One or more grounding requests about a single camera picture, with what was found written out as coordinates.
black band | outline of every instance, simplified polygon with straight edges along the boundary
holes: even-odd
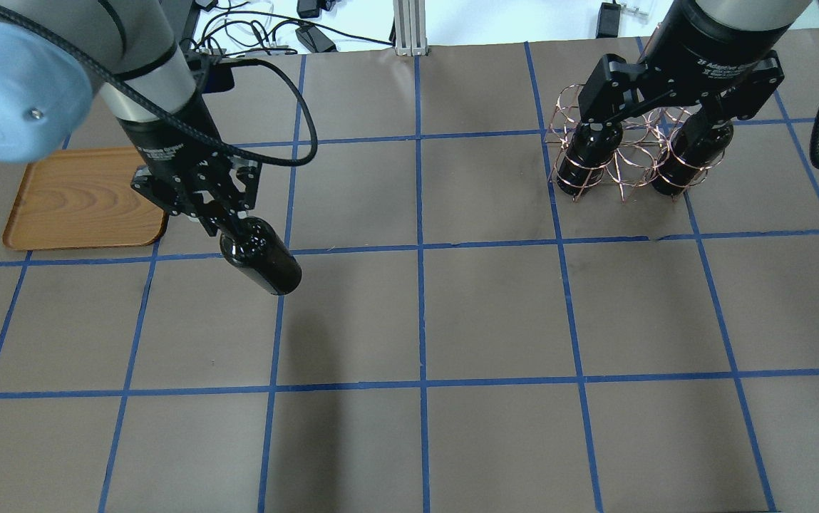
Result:
[[[115,22],[115,27],[118,29],[118,35],[121,36],[121,56],[123,56],[127,53],[127,31],[123,26],[121,16],[118,15],[118,12],[115,10],[115,6],[112,6],[109,0],[99,0],[99,4],[109,16],[112,16],[112,21]]]
[[[131,69],[131,71],[125,71],[122,73],[115,73],[115,77],[121,78],[122,81],[132,81],[134,78],[143,77],[144,75],[148,75],[156,69],[165,65],[168,61],[171,61],[172,57],[175,55],[175,52],[178,51],[178,47],[175,46],[175,43],[172,42],[171,46],[168,46],[168,50],[165,50],[165,53],[156,58],[155,61],[149,62],[144,66],[141,66],[136,69]]]

black plug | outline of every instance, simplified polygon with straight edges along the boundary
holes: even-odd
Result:
[[[312,53],[322,54],[327,52],[335,52],[336,45],[327,38],[321,29],[315,26],[300,26],[295,29],[295,36],[301,41],[305,48],[311,50]]]
[[[602,2],[599,7],[599,21],[596,23],[596,38],[618,38],[621,20],[622,7],[618,3]]]

wooden board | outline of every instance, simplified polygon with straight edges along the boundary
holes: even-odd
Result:
[[[3,234],[25,250],[132,247],[165,231],[165,212],[131,189],[133,148],[61,150],[26,166]]]

white floor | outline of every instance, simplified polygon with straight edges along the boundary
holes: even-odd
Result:
[[[241,4],[239,0],[220,0],[220,6]],[[519,43],[523,41],[552,41],[565,39],[591,39],[596,33],[596,16],[602,0],[427,0],[426,26],[430,45],[486,45],[487,43]],[[296,0],[252,0],[242,7],[255,11],[272,11],[285,16],[298,16]],[[625,0],[628,7],[640,9],[646,16],[623,14],[621,36],[649,36],[654,27],[663,20],[672,4],[671,0]],[[200,17],[197,38],[206,20],[219,14],[214,9]],[[238,14],[230,19],[255,19],[253,14]],[[268,17],[256,16],[264,25]],[[268,28],[276,21],[269,23]],[[393,23],[391,0],[340,0],[330,12],[322,12],[318,23],[332,26],[347,33],[386,40]],[[797,20],[794,29],[819,27],[819,7],[811,4]],[[251,41],[239,26],[230,32],[241,41]],[[380,48],[375,43],[355,41],[335,33],[328,36],[340,51],[356,51]],[[217,40],[231,51],[241,49],[222,33]],[[294,26],[279,30],[280,43],[307,50],[295,38]]]

light blue joint cover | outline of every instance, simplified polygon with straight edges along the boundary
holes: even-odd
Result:
[[[86,119],[93,87],[73,56],[0,22],[0,160],[33,162]]]

